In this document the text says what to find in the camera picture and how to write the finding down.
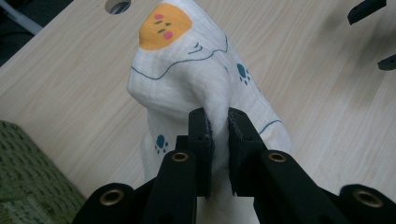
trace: green towel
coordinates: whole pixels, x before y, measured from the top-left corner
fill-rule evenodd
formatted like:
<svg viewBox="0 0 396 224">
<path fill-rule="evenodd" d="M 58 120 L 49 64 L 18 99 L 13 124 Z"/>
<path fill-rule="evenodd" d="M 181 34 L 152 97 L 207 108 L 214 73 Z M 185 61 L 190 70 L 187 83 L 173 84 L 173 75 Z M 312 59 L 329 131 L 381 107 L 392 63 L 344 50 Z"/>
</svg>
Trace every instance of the green towel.
<svg viewBox="0 0 396 224">
<path fill-rule="evenodd" d="M 84 203 L 21 128 L 0 121 L 0 223 L 71 223 Z"/>
</svg>

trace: wooden table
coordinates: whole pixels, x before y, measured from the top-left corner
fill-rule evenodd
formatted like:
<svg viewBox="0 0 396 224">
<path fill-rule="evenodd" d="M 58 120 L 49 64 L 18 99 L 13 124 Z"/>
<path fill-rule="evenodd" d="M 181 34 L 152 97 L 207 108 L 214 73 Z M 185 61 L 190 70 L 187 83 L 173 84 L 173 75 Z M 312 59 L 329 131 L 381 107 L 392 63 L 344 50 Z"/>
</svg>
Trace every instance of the wooden table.
<svg viewBox="0 0 396 224">
<path fill-rule="evenodd" d="M 292 156 L 337 193 L 361 183 L 396 201 L 396 1 L 350 26 L 361 0 L 197 0 L 233 41 L 290 132 Z M 85 195 L 144 183 L 146 109 L 127 92 L 138 30 L 158 1 L 75 0 L 0 70 L 0 119 L 22 126 Z"/>
</svg>

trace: dark floor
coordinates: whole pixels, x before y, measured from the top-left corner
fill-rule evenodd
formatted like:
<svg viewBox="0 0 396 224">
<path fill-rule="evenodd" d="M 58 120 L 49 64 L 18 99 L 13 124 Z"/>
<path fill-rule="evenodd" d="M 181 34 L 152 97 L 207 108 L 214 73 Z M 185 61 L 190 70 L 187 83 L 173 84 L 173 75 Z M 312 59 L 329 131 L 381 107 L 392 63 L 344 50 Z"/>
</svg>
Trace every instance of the dark floor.
<svg viewBox="0 0 396 224">
<path fill-rule="evenodd" d="M 73 0 L 6 0 L 20 13 L 46 26 Z M 32 35 L 8 18 L 0 8 L 0 66 L 21 49 Z"/>
</svg>

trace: blue line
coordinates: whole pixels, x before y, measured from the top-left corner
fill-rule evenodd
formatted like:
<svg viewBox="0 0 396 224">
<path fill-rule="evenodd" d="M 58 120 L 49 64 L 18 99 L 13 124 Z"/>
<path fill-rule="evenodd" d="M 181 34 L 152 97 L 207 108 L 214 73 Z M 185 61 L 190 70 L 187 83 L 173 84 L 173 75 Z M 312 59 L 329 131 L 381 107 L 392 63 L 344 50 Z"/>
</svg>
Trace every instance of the blue line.
<svg viewBox="0 0 396 224">
<path fill-rule="evenodd" d="M 196 52 L 198 52 L 198 51 L 201 51 L 202 49 L 203 49 L 203 47 L 201 46 L 200 49 L 198 49 L 198 50 L 196 50 L 196 51 L 193 51 L 193 52 L 189 52 L 189 54 L 196 53 Z"/>
<path fill-rule="evenodd" d="M 212 52 L 209 56 L 207 56 L 206 58 L 203 58 L 203 59 L 188 59 L 188 60 L 184 60 L 184 61 L 179 61 L 179 62 L 172 63 L 171 65 L 169 65 L 169 67 L 166 69 L 166 71 L 165 71 L 160 77 L 149 77 L 148 75 L 143 74 L 143 73 L 137 71 L 133 66 L 132 66 L 132 69 L 133 69 L 134 71 L 136 71 L 137 74 L 140 74 L 140 75 L 142 75 L 143 77 L 146 77 L 146 78 L 151 79 L 151 80 L 159 80 L 159 79 L 163 78 L 163 77 L 166 75 L 166 73 L 169 71 L 169 69 L 171 69 L 172 66 L 174 66 L 174 65 L 176 65 L 176 64 L 178 64 L 178 63 L 187 63 L 187 62 L 204 61 L 204 60 L 207 60 L 207 59 L 211 58 L 217 51 L 222 51 L 222 52 L 226 53 L 226 52 L 228 51 L 228 39 L 227 39 L 227 36 L 225 36 L 225 45 L 226 45 L 226 46 L 225 46 L 225 49 L 215 49 L 215 50 L 213 50 L 213 52 Z"/>
<path fill-rule="evenodd" d="M 279 119 L 276 119 L 274 121 L 271 121 L 269 123 L 267 123 L 267 125 L 265 125 L 265 127 L 262 129 L 262 131 L 260 132 L 260 134 L 262 134 L 269 126 L 273 125 L 274 123 L 280 122 L 282 123 L 282 121 L 280 121 Z"/>
</svg>

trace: black object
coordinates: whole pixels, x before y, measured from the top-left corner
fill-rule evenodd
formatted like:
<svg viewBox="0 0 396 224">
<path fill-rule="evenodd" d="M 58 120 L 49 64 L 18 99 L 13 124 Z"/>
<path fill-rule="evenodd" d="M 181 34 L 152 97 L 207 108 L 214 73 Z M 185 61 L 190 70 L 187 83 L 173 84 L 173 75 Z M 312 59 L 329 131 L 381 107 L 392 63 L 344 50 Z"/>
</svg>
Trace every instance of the black object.
<svg viewBox="0 0 396 224">
<path fill-rule="evenodd" d="M 233 193 L 254 197 L 260 223 L 396 223 L 396 204 L 375 189 L 350 185 L 336 196 L 318 187 L 291 155 L 267 149 L 243 111 L 230 108 L 229 131 Z M 196 197 L 210 196 L 213 150 L 205 111 L 192 111 L 189 135 L 177 138 L 156 178 L 136 190 L 101 187 L 74 223 L 195 223 Z"/>
<path fill-rule="evenodd" d="M 349 14 L 347 15 L 349 24 L 352 25 L 353 23 L 368 17 L 369 15 L 378 11 L 380 8 L 385 7 L 386 5 L 387 0 L 365 0 L 361 2 L 349 11 Z M 379 62 L 378 68 L 385 71 L 396 69 L 395 60 L 396 54 Z"/>
</svg>

